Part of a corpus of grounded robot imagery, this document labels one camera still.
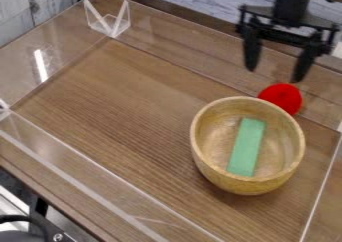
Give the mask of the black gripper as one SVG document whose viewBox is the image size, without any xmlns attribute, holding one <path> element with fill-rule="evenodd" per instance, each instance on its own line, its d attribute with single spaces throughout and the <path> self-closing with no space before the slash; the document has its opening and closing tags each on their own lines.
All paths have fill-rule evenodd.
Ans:
<svg viewBox="0 0 342 242">
<path fill-rule="evenodd" d="M 281 11 L 275 7 L 242 5 L 236 32 L 243 38 L 244 66 L 252 72 L 258 66 L 262 39 L 302 48 L 291 82 L 301 82 L 318 55 L 333 50 L 339 31 L 334 22 L 309 11 Z"/>
</svg>

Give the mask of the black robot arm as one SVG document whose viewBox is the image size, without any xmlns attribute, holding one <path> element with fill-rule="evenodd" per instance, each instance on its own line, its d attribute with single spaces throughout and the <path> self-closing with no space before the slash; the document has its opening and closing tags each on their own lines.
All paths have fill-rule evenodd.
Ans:
<svg viewBox="0 0 342 242">
<path fill-rule="evenodd" d="M 275 0 L 271 6 L 239 6 L 236 32 L 243 39 L 244 66 L 250 71 L 259 63 L 262 40 L 302 49 L 293 83 L 305 79 L 315 59 L 333 52 L 339 25 L 313 15 L 309 4 L 310 0 Z"/>
</svg>

